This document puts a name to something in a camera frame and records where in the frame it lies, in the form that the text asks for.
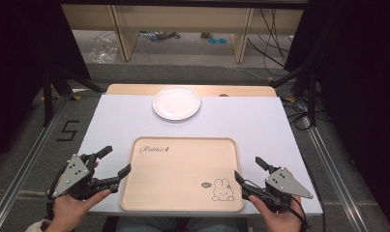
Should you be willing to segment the person's left hand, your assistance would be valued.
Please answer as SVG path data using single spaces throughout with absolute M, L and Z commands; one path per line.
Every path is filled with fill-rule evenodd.
M 103 190 L 84 201 L 68 194 L 58 197 L 54 202 L 54 218 L 45 232 L 72 232 L 83 222 L 89 210 L 110 194 L 110 190 Z

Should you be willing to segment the aluminium floor rail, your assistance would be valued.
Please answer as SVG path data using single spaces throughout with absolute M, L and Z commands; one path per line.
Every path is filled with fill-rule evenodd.
M 56 104 L 52 107 L 52 115 L 47 120 L 47 123 L 41 127 L 41 130 L 38 133 L 31 149 L 25 155 L 25 159 L 15 172 L 14 178 L 8 187 L 3 191 L 0 198 L 0 228 L 2 227 L 6 217 L 15 203 L 15 200 L 18 197 L 19 192 L 28 178 L 29 173 L 31 172 L 42 149 L 44 148 L 51 131 L 56 124 L 57 118 L 62 111 L 62 108 L 68 101 L 68 97 L 60 97 L 57 100 Z
M 340 204 L 343 207 L 346 217 L 349 220 L 354 232 L 369 232 L 369 229 L 360 213 L 359 208 L 354 202 L 353 197 L 348 191 L 345 180 L 340 174 L 337 165 L 333 161 L 316 125 L 314 119 L 306 116 L 304 124 L 308 127 L 309 135 L 315 145 L 317 154 L 321 159 L 322 165 L 325 168 L 327 176 L 336 192 Z

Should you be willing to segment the black metal stand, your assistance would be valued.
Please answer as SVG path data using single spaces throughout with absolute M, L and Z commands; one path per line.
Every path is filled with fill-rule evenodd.
M 303 115 L 308 117 L 310 126 L 315 127 L 315 74 L 313 66 L 309 61 L 304 62 L 301 67 L 280 79 L 272 81 L 270 86 L 276 89 L 293 78 L 295 78 L 296 81 L 291 89 L 291 93 L 294 97 L 300 97 L 304 93 L 308 93 L 308 109 L 303 112 Z
M 44 72 L 44 106 L 45 106 L 45 120 L 44 126 L 47 126 L 52 120 L 53 104 L 52 104 L 52 89 L 55 89 L 59 96 L 71 97 L 74 93 L 72 87 L 68 83 L 68 79 L 83 85 L 97 93 L 105 92 L 105 88 L 100 87 L 90 80 L 90 75 L 83 77 L 68 69 L 64 69 L 57 65 L 49 65 Z

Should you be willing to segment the black curtain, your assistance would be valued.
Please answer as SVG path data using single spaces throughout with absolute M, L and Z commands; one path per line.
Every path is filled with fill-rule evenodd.
M 0 0 L 0 155 L 44 84 L 45 73 L 90 77 L 57 0 Z
M 286 69 L 315 59 L 326 108 L 345 147 L 390 222 L 390 0 L 308 0 Z

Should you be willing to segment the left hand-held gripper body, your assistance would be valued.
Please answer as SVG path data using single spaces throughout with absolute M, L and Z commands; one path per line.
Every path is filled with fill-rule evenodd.
M 77 200 L 86 200 L 106 189 L 112 193 L 117 192 L 121 181 L 120 177 L 102 180 L 94 177 L 96 161 L 102 157 L 103 155 L 96 154 L 73 155 L 61 174 L 59 183 L 51 191 L 51 197 L 55 199 L 69 194 Z

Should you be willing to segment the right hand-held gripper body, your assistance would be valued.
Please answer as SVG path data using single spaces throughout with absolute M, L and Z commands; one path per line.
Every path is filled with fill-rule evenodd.
M 265 187 L 261 188 L 251 181 L 241 179 L 242 198 L 248 200 L 251 195 L 262 200 L 273 213 L 284 211 L 290 206 L 293 195 L 313 199 L 314 195 L 301 185 L 288 171 L 281 167 L 267 165 Z

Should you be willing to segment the clear plastic bag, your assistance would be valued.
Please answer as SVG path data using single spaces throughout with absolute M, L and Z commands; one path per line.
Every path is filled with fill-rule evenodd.
M 114 32 L 103 31 L 94 38 L 89 58 L 97 64 L 113 64 L 118 52 L 118 42 Z

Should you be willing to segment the person's right hand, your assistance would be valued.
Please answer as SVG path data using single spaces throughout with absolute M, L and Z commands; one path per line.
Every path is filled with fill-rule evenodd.
M 293 213 L 286 211 L 275 214 L 258 197 L 251 195 L 249 201 L 260 212 L 268 232 L 300 232 L 302 222 Z

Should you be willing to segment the light wooden shelf unit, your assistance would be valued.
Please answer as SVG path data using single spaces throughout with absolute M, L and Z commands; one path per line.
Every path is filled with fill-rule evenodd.
M 114 31 L 121 58 L 131 59 L 140 31 L 223 33 L 231 36 L 235 62 L 243 62 L 250 34 L 293 35 L 301 10 L 64 4 L 74 30 Z

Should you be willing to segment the beige tray with rabbit print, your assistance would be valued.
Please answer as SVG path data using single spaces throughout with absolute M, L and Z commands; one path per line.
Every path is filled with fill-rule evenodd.
M 236 143 L 217 137 L 140 137 L 120 205 L 134 212 L 238 212 Z

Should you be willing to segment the white round plate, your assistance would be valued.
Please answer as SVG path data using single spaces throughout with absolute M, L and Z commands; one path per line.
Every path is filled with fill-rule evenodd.
M 199 94 L 185 86 L 171 86 L 159 91 L 152 101 L 155 113 L 170 121 L 186 120 L 201 106 Z

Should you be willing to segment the wooden table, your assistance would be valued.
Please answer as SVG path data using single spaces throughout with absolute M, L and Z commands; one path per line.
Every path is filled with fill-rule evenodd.
M 111 84 L 108 95 L 154 96 L 171 84 Z M 234 86 L 234 85 L 188 85 L 200 96 L 206 97 L 276 97 L 275 89 L 270 86 Z

